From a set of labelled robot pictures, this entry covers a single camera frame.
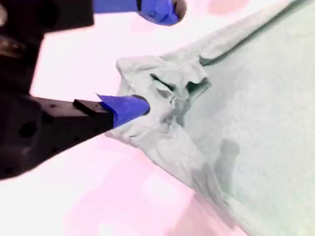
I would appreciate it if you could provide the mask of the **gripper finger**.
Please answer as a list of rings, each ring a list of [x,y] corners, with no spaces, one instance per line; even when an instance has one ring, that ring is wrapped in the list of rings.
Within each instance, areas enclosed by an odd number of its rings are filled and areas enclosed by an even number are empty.
[[[31,123],[31,166],[150,112],[139,95],[99,96],[99,102],[35,98],[39,119]]]
[[[185,0],[75,0],[75,14],[83,26],[94,24],[95,14],[137,13],[160,26],[179,23],[187,11]]]

